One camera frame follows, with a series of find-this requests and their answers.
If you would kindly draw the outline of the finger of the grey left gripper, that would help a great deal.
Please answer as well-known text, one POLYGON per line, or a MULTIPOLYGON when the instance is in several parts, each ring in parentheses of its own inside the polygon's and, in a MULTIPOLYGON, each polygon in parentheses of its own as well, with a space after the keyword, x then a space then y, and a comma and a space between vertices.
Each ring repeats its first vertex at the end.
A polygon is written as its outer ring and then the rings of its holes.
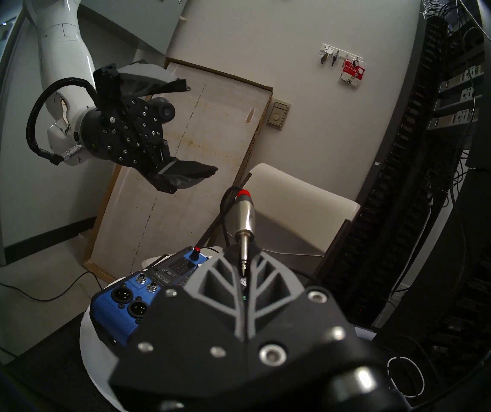
POLYGON ((148 95, 190 90, 187 81, 154 64, 130 64, 117 69, 114 64, 93 73, 96 97, 101 111, 125 110, 133 99, 148 95))
POLYGON ((145 179, 158 191, 174 194, 178 189, 191 188, 215 175, 217 167, 196 161, 181 161, 170 157, 167 162, 145 170, 145 179))

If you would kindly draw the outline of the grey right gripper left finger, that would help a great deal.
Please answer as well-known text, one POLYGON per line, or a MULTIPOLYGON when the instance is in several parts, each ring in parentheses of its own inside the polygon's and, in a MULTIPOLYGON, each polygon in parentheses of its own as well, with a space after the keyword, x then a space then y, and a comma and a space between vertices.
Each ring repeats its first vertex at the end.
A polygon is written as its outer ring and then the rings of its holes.
POLYGON ((223 252, 148 307, 109 385, 118 400, 207 400, 248 379, 239 274, 223 252))

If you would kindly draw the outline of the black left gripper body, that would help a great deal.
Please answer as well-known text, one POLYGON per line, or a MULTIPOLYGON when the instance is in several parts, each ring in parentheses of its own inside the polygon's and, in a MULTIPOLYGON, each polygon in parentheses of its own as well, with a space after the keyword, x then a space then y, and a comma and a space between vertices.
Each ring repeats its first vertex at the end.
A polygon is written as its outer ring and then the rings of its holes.
POLYGON ((96 108, 82 120, 80 143, 98 159, 145 172, 171 157, 162 126, 170 120, 171 104, 163 97, 133 99, 125 110, 96 108))

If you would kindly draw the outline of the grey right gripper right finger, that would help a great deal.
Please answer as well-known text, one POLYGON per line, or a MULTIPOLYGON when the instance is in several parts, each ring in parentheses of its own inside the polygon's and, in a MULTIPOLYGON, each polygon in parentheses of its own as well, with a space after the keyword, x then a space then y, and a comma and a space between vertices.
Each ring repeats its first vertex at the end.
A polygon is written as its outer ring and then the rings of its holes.
POLYGON ((275 258, 253 258, 245 303, 249 373, 342 373, 372 367, 372 346, 326 289, 304 287, 275 258))

